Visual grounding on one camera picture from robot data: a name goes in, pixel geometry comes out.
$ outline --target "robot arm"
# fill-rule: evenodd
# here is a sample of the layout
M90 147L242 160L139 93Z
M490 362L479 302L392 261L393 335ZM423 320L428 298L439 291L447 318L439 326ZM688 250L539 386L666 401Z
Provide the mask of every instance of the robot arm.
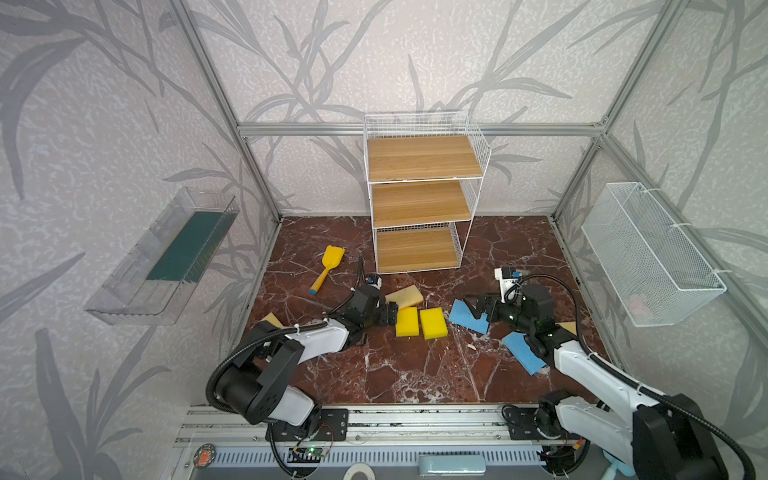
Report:
M319 418L319 404L306 393L289 385L296 367L326 353L340 352L356 345L373 325L390 324L396 319L397 305L385 305L379 289L359 286L345 304L343 313L325 318L321 328L307 328L277 336L261 343L259 339L275 336L279 328L259 322L234 351L248 347L229 362L214 391L250 424L266 419L282 420L299 436L314 432ZM253 361L266 361L261 369Z
M728 478L709 431L644 395L640 387L629 386L620 378L640 383L604 359L596 359L597 354L585 352L578 338L554 321L548 289L538 284L521 285L522 281L516 282L519 294L513 302L500 301L505 293L501 299L480 296L476 307L468 303L470 310L476 318L485 311L491 321L505 321L513 330L524 333L536 356L582 384L610 407L604 410L579 396L556 392L547 396L546 403L554 404L554 408L548 409L547 424L559 425L599 445L634 467L641 479ZM664 395L643 387L646 393ZM702 416L696 403L686 396L677 395L671 400Z

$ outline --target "wire shelf frame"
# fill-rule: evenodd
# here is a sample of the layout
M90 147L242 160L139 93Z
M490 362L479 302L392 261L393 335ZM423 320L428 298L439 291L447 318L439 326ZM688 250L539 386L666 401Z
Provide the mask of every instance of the wire shelf frame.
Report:
M475 154L475 159L482 174L477 177L444 177L444 178L423 178L418 180L384 180L371 181L370 179L370 156L369 140L372 138L395 138L395 137L438 137L438 136L466 136ZM458 268L462 264L464 249L469 239L469 232L472 229L472 221L477 211L482 181L485 172L488 169L488 163L491 158L491 145L486 141L485 136L480 131L477 123L467 111L438 111L425 113L378 113L366 114L363 119L363 158L368 180L368 200L371 212L371 226L373 231L373 249L376 256L376 270L380 274L381 266L379 264L379 237L378 232L391 232L398 230L416 230L447 227L450 229L451 241L455 251L458 266L446 268ZM373 189L374 184L396 184L406 182L425 182L437 180L458 180L464 201L469 210L469 218L456 219L455 221L442 223L408 223L397 227L376 228L373 219ZM465 238L459 238L456 228L456 222L468 221L468 228ZM422 270L404 270L404 272L422 271Z

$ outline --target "yellow toy shovel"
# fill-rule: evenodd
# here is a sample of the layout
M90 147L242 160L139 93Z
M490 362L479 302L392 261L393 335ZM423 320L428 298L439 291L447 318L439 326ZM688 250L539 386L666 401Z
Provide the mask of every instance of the yellow toy shovel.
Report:
M332 268L336 268L339 266L339 263L341 263L341 257L343 255L344 255L344 249L341 247L331 247L330 245L326 247L326 254L323 255L323 266L326 269L323 270L320 276L317 277L317 280L315 280L315 283L312 284L312 288L310 288L310 293L312 293L313 295L317 294L317 290L320 290L320 286L323 285L323 281L328 276L328 272Z

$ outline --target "yellow sponge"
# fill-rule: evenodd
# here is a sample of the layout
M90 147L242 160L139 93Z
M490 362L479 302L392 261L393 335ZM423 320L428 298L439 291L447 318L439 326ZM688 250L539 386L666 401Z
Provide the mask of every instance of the yellow sponge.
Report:
M574 335L576 335L576 322L563 322L563 323L558 323L558 325L566 329L568 332L571 332Z
M422 310L419 315L422 317L422 330L424 330L425 339L436 339L448 335L448 327L445 325L442 308Z
M404 309L408 306L414 306L417 303L423 302L424 296L422 296L422 293L416 288L416 285L411 285L402 290L390 293L384 297L384 300L386 300L387 303L395 302L399 308Z
M397 336L412 336L419 334L419 312L416 307L410 306L397 312Z
M264 321L266 321L266 322L272 323L272 324L273 324L274 326L276 326L277 328L283 328L283 324L282 324L282 323L280 323L280 321L277 319L277 317L275 316L275 314L274 314L274 313L271 313L271 312L270 312L270 313L268 313L268 314L267 314L267 315L266 315L264 318L262 318L262 319L261 319L261 320L259 320L259 321L260 321L260 322L264 322Z

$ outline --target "white wire shelf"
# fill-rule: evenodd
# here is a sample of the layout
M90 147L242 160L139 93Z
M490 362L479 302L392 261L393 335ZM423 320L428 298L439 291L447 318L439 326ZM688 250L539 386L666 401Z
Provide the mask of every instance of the white wire shelf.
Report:
M367 114L363 133L378 273L461 266L491 157L478 125L466 111Z
M635 326L674 325L726 291L642 184L606 184L581 229Z

